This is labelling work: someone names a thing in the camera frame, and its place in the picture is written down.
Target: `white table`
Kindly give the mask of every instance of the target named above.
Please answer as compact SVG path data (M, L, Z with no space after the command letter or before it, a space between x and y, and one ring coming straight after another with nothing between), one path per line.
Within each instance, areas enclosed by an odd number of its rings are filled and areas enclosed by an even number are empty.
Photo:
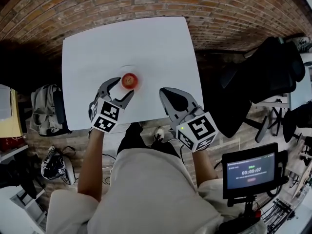
M89 103L103 82L123 74L125 65L139 76L141 87L119 124L166 117L159 99L162 87L184 90L203 106L186 20L160 17L123 21L78 33L63 42L63 97L70 130L90 128ZM126 93L120 85L111 90L112 99L121 99Z
M303 63L312 61L311 53L304 53L300 55L303 60ZM283 103L262 101L260 103L257 103L256 105L266 107L289 108L290 110L294 110L300 107L301 105L306 104L308 101L312 100L312 89L311 89L309 67L306 66L305 68L306 68L305 76L303 77L302 81L297 82L295 91L288 94L287 101Z

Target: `white marker cube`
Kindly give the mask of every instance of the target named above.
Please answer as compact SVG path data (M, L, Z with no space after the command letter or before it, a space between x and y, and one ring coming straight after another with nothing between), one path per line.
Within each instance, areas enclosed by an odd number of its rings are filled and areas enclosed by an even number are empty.
M176 127L176 138L192 152L207 148L219 132L210 113L196 116Z
M91 125L102 132L110 133L118 125L118 117L122 112L122 108L98 98L92 110Z

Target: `black and white sneaker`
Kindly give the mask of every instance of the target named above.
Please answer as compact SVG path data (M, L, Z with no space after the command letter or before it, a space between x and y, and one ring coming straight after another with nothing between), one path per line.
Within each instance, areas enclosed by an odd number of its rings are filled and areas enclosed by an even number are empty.
M154 131L154 139L157 142L161 142L165 137L165 130L162 127L157 127Z

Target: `shirt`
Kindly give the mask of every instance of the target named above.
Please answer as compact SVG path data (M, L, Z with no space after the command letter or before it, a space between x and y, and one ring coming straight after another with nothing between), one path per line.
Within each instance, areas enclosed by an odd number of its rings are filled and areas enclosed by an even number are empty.
M118 154L109 191L100 203L67 190L51 195L47 234L208 234L244 212L227 207L223 180L192 183L182 161L153 149ZM244 233L266 233L262 221Z

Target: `small display screen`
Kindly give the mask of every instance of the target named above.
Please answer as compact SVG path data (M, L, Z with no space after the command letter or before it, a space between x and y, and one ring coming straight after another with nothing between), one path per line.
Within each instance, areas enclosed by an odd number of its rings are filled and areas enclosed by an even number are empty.
M274 168L274 153L228 163L228 189L244 188L273 181Z

